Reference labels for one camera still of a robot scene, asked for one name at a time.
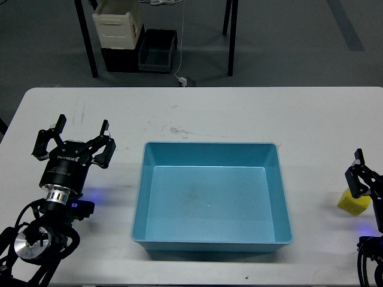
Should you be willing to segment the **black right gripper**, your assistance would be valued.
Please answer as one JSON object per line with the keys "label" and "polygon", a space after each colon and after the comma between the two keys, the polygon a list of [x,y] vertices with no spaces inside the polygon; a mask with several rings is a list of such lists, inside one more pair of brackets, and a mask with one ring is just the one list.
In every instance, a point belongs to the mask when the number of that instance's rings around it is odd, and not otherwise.
{"label": "black right gripper", "polygon": [[345,172],[348,188],[355,199],[371,196],[378,231],[382,233],[382,176],[366,166],[361,148],[355,151],[354,157]]}

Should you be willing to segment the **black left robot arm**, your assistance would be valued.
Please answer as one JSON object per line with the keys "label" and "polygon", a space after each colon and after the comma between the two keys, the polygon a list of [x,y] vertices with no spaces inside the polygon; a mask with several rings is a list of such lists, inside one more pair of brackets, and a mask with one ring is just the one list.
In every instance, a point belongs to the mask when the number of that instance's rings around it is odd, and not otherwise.
{"label": "black left robot arm", "polygon": [[47,196],[26,205],[14,226],[1,233],[1,286],[48,286],[60,262],[80,244],[72,223],[94,213],[94,202],[81,199],[86,176],[93,164],[108,168],[115,140],[104,120],[97,137],[64,141],[65,123],[61,114],[55,125],[38,132],[32,155],[47,161],[39,182]]}

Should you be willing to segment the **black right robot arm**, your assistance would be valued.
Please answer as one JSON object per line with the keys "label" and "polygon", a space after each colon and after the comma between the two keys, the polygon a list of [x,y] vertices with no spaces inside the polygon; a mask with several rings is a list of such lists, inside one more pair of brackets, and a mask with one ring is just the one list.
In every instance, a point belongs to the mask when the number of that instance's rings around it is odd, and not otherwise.
{"label": "black right robot arm", "polygon": [[[356,149],[355,160],[345,172],[351,195],[372,200],[378,231],[382,232],[382,175],[366,166],[362,149]],[[361,236],[357,243],[357,273],[360,286],[369,286],[367,260],[376,262],[374,281],[382,286],[382,237]]]}

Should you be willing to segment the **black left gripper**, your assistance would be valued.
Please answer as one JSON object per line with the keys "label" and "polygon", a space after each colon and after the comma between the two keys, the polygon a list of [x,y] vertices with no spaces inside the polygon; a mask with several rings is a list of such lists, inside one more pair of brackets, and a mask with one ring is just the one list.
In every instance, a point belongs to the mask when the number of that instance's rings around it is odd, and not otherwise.
{"label": "black left gripper", "polygon": [[[70,190],[70,197],[81,197],[90,165],[95,164],[107,169],[116,144],[110,134],[105,134],[109,129],[108,120],[103,121],[100,134],[86,143],[63,142],[60,134],[65,124],[66,117],[60,114],[53,127],[38,132],[32,155],[39,161],[48,159],[39,187],[64,187]],[[57,147],[48,152],[47,147],[51,139],[55,141]]]}

